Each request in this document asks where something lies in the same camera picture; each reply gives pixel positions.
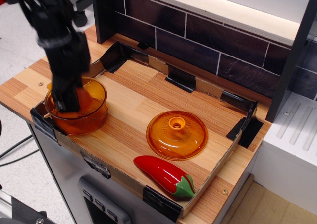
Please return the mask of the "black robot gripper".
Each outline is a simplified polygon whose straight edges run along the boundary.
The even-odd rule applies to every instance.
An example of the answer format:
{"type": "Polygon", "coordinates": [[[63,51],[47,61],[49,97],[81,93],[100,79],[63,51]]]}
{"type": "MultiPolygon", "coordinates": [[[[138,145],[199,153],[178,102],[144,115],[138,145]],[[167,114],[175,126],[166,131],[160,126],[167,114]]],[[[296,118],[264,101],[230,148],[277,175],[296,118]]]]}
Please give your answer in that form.
{"type": "Polygon", "coordinates": [[[76,87],[89,70],[90,53],[86,34],[80,31],[39,32],[38,45],[46,53],[52,72],[52,98],[59,112],[78,112],[76,87]]]}

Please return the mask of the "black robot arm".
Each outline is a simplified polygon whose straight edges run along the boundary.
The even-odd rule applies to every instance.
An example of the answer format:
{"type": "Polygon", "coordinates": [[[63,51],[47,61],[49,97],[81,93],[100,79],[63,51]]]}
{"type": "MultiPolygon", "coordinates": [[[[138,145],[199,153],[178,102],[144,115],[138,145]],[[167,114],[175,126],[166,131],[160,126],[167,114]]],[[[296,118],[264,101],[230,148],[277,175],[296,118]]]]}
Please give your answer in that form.
{"type": "Polygon", "coordinates": [[[81,109],[77,88],[89,70],[90,53],[86,35],[76,31],[76,15],[70,0],[18,0],[29,24],[36,30],[37,43],[46,53],[52,73],[53,101],[60,112],[81,109]]]}

